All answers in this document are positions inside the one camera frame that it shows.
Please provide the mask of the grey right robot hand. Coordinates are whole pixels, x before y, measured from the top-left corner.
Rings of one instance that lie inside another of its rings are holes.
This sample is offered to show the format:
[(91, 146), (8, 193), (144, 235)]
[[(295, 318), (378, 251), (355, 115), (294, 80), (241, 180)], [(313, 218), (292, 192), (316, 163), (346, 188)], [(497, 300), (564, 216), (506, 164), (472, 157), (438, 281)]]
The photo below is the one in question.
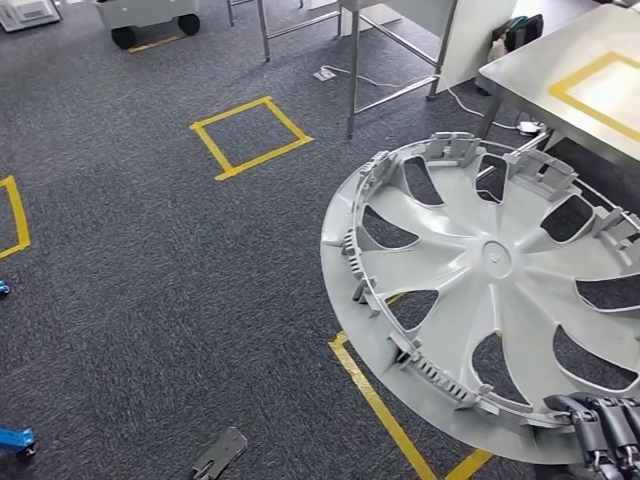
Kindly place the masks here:
[(639, 401), (583, 392), (554, 394), (546, 407), (567, 414), (583, 464), (598, 479), (639, 477)]

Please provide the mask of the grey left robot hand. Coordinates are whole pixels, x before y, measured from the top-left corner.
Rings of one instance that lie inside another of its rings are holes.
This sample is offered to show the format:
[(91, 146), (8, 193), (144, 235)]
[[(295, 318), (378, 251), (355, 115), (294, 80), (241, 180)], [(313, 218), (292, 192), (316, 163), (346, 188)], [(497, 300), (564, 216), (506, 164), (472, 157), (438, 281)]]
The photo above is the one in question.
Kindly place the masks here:
[(191, 480), (217, 479), (248, 447), (248, 440), (236, 427), (229, 427), (198, 457), (188, 475)]

